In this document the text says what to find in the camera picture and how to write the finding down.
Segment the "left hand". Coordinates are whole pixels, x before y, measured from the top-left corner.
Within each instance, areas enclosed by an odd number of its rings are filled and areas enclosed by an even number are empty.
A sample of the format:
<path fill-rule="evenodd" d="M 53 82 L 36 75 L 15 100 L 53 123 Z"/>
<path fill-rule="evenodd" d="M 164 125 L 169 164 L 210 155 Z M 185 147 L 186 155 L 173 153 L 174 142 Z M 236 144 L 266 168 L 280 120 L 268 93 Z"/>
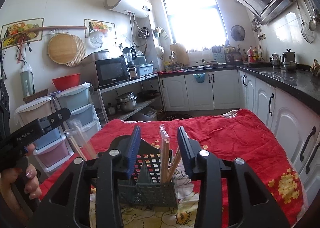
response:
<path fill-rule="evenodd" d="M 24 173 L 27 181 L 24 186 L 24 193 L 29 195 L 29 199 L 33 200 L 39 198 L 42 191 L 39 187 L 39 180 L 37 178 L 36 168 L 29 164 L 26 170 L 20 168 L 6 169 L 1 172 L 1 195 L 12 211 L 20 210 L 21 207 L 11 190 L 11 184 L 13 184 L 18 176 Z"/>

